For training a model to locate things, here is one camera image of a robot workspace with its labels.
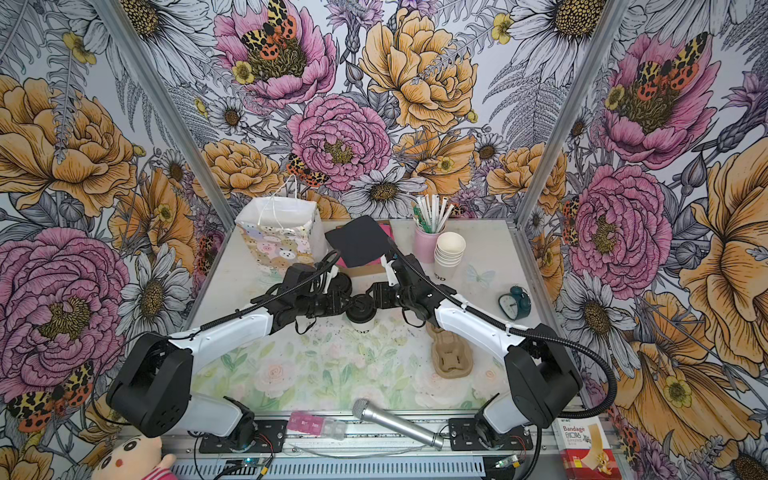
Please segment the black cup lid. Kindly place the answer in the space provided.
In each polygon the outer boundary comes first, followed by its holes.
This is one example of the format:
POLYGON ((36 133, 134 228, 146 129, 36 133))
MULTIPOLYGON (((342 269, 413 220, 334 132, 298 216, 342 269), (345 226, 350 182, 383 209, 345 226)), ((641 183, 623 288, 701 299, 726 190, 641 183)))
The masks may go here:
POLYGON ((375 301, 371 296, 357 294, 350 299, 345 315, 353 325, 362 326, 372 321, 376 312, 375 301))

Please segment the white paper coffee cup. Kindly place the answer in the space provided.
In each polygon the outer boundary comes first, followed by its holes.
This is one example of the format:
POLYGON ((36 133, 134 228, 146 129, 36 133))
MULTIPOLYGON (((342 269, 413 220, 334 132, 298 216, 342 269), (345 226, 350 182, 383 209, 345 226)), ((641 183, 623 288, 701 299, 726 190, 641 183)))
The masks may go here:
POLYGON ((375 321, 370 320, 364 323, 350 322, 350 325, 358 333, 365 334, 370 332, 375 327, 375 321))

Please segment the stack of black lids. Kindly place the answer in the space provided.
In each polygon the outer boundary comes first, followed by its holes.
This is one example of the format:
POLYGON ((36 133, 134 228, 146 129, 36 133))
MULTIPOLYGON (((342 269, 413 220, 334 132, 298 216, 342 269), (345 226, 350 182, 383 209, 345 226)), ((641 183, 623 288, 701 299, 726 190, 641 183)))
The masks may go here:
POLYGON ((353 290, 351 278, 345 273, 337 273, 329 283, 328 292, 350 296, 353 290))

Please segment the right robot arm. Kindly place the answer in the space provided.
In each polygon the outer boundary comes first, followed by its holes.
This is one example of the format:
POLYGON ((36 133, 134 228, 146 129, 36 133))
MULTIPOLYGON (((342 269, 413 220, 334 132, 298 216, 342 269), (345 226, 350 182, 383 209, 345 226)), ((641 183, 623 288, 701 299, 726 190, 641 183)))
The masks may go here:
POLYGON ((415 256, 403 254, 393 240, 374 246, 363 259, 381 264, 387 274, 387 285, 373 289, 377 309, 410 311, 419 320, 458 335, 504 364, 508 390, 492 396, 475 415, 477 435, 486 447, 495 448, 502 436, 518 427, 545 429, 558 418, 590 418, 614 404, 617 378, 613 367, 598 353, 558 336, 545 324, 523 327, 490 315, 456 290, 435 284, 415 256), (580 411, 566 409, 583 388, 569 355, 571 350, 594 360, 607 379, 604 399, 580 411))

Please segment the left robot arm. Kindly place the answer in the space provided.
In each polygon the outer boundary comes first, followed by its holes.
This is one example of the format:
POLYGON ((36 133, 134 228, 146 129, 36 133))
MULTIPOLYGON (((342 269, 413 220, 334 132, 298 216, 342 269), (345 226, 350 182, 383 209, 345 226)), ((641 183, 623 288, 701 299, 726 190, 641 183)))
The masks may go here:
POLYGON ((139 335, 107 393, 108 406, 148 438, 187 430, 219 438, 234 451, 256 439, 253 412, 230 398, 192 390, 195 374, 224 354, 275 334, 297 318, 326 316, 340 305, 328 285, 339 251, 316 264, 293 264, 281 283, 252 305, 198 328, 164 336, 139 335))

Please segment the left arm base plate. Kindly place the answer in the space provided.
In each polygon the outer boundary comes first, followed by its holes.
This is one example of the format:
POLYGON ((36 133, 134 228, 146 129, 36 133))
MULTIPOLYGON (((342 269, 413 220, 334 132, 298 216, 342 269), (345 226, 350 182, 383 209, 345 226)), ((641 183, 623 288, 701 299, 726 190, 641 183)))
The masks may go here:
POLYGON ((287 436, 287 424, 286 420, 256 419, 234 437, 206 434, 199 451, 203 454, 280 453, 287 436))

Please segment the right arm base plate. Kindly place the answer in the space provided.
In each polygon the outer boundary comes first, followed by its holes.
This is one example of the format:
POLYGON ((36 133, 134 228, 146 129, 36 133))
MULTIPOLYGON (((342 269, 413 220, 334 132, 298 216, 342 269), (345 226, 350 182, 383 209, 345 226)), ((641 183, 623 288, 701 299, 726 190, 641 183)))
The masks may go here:
POLYGON ((476 418, 450 418, 448 440, 452 451, 528 451, 533 448, 531 434, 522 426, 505 434, 491 427, 478 426, 476 418))

